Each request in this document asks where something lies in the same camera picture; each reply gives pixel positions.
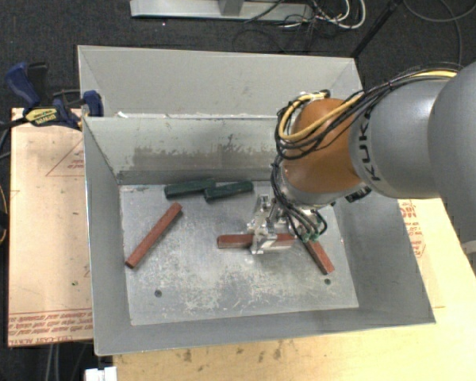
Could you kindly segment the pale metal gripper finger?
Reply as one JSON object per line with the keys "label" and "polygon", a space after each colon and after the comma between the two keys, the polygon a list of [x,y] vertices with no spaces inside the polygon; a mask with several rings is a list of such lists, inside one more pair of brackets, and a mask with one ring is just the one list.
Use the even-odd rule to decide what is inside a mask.
{"label": "pale metal gripper finger", "polygon": [[254,217],[247,223],[247,233],[254,237],[265,237],[268,234],[267,219],[265,217]]}
{"label": "pale metal gripper finger", "polygon": [[277,237],[253,237],[250,247],[251,254],[261,255],[274,247]]}

